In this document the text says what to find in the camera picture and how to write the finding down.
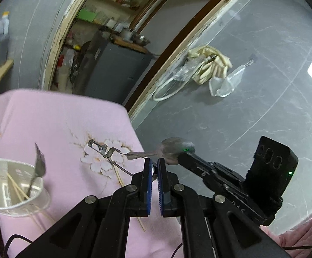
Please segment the steel utensil with loop handle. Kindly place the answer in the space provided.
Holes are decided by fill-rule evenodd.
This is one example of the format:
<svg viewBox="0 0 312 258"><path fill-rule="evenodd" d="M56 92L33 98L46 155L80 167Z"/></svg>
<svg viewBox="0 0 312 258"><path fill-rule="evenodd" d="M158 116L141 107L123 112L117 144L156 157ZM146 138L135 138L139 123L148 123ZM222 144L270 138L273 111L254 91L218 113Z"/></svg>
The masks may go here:
<svg viewBox="0 0 312 258"><path fill-rule="evenodd" d="M115 168L120 169L124 173L126 173L129 176L133 176L131 172L123 168L121 165L119 165L116 161L112 160L111 157L114 152L118 152L119 154L121 153L118 149L111 147L110 149L106 144L99 144L97 141L93 139L89 139L87 146L96 151L97 153L100 153L104 159L106 159L109 163L111 163Z"/></svg>

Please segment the green box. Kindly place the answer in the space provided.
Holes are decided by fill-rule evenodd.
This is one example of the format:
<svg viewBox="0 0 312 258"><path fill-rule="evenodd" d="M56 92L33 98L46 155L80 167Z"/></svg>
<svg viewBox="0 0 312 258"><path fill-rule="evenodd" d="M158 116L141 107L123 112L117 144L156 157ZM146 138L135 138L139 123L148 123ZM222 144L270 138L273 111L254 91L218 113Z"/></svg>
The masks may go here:
<svg viewBox="0 0 312 258"><path fill-rule="evenodd" d="M96 12L91 12L87 9L82 8L77 14L77 19L92 23L95 20L96 16Z"/></svg>

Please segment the steel bowl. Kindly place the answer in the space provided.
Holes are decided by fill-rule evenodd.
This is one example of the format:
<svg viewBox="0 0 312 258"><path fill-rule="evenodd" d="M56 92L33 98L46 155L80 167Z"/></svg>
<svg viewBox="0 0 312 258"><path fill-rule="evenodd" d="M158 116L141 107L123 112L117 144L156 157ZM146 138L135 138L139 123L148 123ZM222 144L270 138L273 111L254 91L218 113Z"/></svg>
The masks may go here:
<svg viewBox="0 0 312 258"><path fill-rule="evenodd" d="M150 40L141 34L135 34L133 36L132 40L133 40L133 43L135 43L141 47L145 47L146 45L148 45L150 43Z"/></svg>

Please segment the pink floral tablecloth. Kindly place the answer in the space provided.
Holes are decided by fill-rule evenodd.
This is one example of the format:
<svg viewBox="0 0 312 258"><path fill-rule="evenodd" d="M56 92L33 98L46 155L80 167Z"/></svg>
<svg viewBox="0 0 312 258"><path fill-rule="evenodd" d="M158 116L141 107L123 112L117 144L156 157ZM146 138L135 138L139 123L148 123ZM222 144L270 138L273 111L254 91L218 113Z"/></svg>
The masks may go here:
<svg viewBox="0 0 312 258"><path fill-rule="evenodd" d="M48 213L56 220L84 197L110 196L130 183L129 175L87 146L89 139L118 149L121 153L111 159L129 172L143 168L143 160L125 159L125 152L142 147L121 105L52 91L18 89L0 95L0 158L32 163L38 145L52 198Z"/></svg>

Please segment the steel fork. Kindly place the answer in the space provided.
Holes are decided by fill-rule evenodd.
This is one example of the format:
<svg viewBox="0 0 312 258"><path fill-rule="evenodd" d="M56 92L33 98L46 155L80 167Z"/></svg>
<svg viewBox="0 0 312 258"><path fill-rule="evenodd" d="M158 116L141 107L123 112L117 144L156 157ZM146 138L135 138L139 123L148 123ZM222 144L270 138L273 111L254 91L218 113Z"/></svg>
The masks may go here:
<svg viewBox="0 0 312 258"><path fill-rule="evenodd" d="M32 185L37 177L43 177L46 173L46 163L45 163L45 157L43 153L40 151L38 145L35 143L35 149L36 149L36 161L35 161L35 172L33 174L33 177L30 181L28 190L26 195L30 196Z"/></svg>

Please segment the large oil jug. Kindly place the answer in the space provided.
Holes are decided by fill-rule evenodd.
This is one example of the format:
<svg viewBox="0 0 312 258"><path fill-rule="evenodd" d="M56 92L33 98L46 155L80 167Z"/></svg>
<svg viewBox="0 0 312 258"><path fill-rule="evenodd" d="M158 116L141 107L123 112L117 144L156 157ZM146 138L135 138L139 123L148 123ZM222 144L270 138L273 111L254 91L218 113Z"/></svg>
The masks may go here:
<svg viewBox="0 0 312 258"><path fill-rule="evenodd" d="M5 64L8 56L9 43L9 11L3 12L0 19L0 67Z"/></svg>

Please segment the grey cabinet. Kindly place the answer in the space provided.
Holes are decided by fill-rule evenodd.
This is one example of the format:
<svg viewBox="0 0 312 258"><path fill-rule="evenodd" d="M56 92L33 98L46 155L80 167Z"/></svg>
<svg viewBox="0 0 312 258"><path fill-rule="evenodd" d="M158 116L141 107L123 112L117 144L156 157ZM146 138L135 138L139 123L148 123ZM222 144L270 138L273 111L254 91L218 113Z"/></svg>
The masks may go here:
<svg viewBox="0 0 312 258"><path fill-rule="evenodd" d="M79 65L73 93L122 104L151 59L150 53L113 44L97 31Z"/></svg>

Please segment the white plastic utensil holder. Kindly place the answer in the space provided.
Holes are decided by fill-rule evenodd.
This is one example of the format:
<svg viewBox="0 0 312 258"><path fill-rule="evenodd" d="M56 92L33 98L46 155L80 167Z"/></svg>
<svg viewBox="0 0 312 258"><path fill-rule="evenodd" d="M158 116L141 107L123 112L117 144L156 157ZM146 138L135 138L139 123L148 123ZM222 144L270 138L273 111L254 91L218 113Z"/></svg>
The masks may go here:
<svg viewBox="0 0 312 258"><path fill-rule="evenodd" d="M27 217L45 210L50 206L51 198L44 187L43 178L37 177L32 185L29 200L20 202L7 172L18 186L27 193L35 167L28 163L0 158L0 214L10 217Z"/></svg>

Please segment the white mesh bag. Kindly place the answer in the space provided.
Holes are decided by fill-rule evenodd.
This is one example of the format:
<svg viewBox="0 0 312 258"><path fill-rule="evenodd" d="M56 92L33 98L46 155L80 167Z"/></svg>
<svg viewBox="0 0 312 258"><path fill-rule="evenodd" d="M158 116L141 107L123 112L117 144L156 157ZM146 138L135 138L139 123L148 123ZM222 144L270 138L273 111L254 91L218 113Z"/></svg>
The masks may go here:
<svg viewBox="0 0 312 258"><path fill-rule="evenodd" d="M209 91L212 97L225 98L230 95L240 84L246 67L252 65L254 60L249 60L246 64L237 67L224 79L212 77L209 80Z"/></svg>

